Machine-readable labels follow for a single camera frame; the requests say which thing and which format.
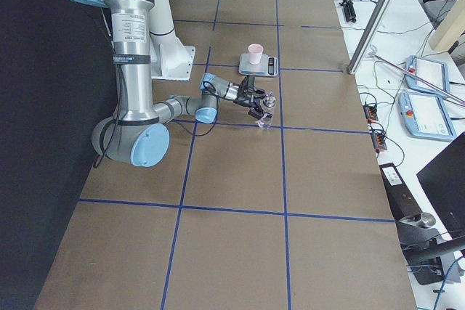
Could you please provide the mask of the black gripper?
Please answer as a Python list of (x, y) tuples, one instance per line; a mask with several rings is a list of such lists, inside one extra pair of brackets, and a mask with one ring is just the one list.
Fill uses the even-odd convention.
[(250, 107), (248, 114), (263, 121), (271, 121), (273, 117), (273, 107), (268, 107), (259, 97), (273, 96), (274, 91), (265, 91), (255, 87), (255, 76), (245, 76), (237, 86), (237, 92), (233, 102), (243, 107)]

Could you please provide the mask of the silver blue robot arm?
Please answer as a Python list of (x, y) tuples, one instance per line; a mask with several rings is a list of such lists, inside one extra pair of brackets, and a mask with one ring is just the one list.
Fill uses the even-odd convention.
[(198, 122), (214, 123), (221, 100), (246, 107), (256, 119), (271, 119), (264, 107), (266, 94), (255, 87), (252, 75), (233, 83), (205, 73), (199, 97), (173, 95), (153, 101), (153, 81), (188, 79), (195, 55), (195, 48), (185, 46), (175, 33), (169, 0), (71, 1), (111, 13), (118, 105), (92, 132), (93, 147), (101, 158), (154, 166), (169, 148), (168, 122), (191, 115)]

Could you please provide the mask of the monitor arm clamp base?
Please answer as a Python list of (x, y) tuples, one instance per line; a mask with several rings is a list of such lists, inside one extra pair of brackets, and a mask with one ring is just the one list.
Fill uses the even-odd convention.
[(455, 262), (455, 253), (464, 250), (464, 232), (451, 231), (445, 234), (429, 224), (428, 213), (407, 216), (396, 222), (400, 247), (408, 262), (408, 268), (420, 285), (446, 281), (459, 283), (461, 271)]

